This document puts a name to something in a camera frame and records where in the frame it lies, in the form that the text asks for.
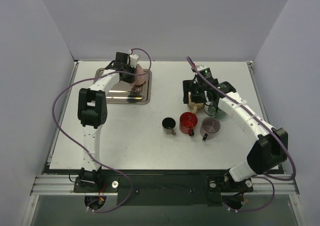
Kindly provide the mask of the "beige mug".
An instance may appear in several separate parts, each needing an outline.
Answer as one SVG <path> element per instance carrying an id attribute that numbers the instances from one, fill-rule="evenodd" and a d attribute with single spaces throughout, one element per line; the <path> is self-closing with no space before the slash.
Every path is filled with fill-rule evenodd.
<path id="1" fill-rule="evenodd" d="M 196 114 L 200 110 L 204 108 L 204 103 L 194 103 L 191 101 L 191 93 L 188 93 L 188 104 L 187 104 L 189 110 L 193 113 Z"/>

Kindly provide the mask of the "pink mug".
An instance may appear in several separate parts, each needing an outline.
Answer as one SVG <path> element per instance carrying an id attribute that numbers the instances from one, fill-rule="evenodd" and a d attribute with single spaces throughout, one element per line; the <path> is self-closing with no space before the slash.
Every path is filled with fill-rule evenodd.
<path id="1" fill-rule="evenodd" d="M 132 86 L 131 89 L 133 91 L 135 91 L 137 88 L 142 86 L 146 82 L 146 79 L 147 79 L 147 76 L 144 74 L 145 73 L 144 69 L 139 64 L 136 65 L 135 73 L 137 75 L 134 77 L 134 82 L 131 85 Z"/>

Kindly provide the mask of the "red mug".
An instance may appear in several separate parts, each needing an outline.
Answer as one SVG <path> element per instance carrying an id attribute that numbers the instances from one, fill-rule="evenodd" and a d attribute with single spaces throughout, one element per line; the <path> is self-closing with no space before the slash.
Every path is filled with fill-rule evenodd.
<path id="1" fill-rule="evenodd" d="M 179 118 L 179 129 L 183 134 L 193 137 L 198 124 L 197 116 L 192 112 L 184 112 Z"/>

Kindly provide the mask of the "green mug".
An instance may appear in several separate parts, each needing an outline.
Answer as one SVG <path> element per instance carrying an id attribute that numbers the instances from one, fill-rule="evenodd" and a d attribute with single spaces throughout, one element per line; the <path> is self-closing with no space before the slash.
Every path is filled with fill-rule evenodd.
<path id="1" fill-rule="evenodd" d="M 228 115 L 221 109 L 217 109 L 216 113 L 213 115 L 213 117 L 219 121 L 223 121 Z"/>

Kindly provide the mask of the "lilac mug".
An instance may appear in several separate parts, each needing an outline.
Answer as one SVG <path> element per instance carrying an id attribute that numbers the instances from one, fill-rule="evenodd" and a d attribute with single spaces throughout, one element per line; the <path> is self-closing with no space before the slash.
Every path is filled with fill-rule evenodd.
<path id="1" fill-rule="evenodd" d="M 203 119 L 200 127 L 200 135 L 203 141 L 210 140 L 215 137 L 221 128 L 220 121 L 214 117 L 206 117 Z"/>

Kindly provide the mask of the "brown patterned mug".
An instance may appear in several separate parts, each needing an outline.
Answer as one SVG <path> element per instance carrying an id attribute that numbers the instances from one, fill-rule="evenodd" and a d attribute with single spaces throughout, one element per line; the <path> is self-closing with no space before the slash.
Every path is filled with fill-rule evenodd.
<path id="1" fill-rule="evenodd" d="M 166 117 L 162 120 L 162 128 L 166 135 L 176 135 L 176 121 L 172 117 Z"/>

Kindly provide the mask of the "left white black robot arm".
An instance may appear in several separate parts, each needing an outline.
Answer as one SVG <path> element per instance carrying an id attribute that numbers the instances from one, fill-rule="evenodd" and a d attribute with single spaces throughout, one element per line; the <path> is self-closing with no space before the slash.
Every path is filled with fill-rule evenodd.
<path id="1" fill-rule="evenodd" d="M 103 186 L 101 178 L 100 135 L 102 126 L 107 121 L 108 109 L 106 95 L 120 81 L 132 84 L 140 56 L 117 52 L 113 60 L 88 88 L 82 88 L 78 94 L 77 117 L 83 130 L 82 166 L 79 180 L 92 192 L 99 191 Z"/>

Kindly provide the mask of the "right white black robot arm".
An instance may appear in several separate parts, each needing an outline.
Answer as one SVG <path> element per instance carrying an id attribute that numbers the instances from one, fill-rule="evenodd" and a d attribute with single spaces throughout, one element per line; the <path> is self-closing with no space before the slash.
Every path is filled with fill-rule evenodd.
<path id="1" fill-rule="evenodd" d="M 226 189 L 234 191 L 243 180 L 265 174 L 287 160 L 288 133 L 283 128 L 265 122 L 229 82 L 213 78 L 210 68 L 199 67 L 193 72 L 193 79 L 182 82 L 183 103 L 209 103 L 219 108 L 252 143 L 246 160 L 231 167 L 223 178 Z"/>

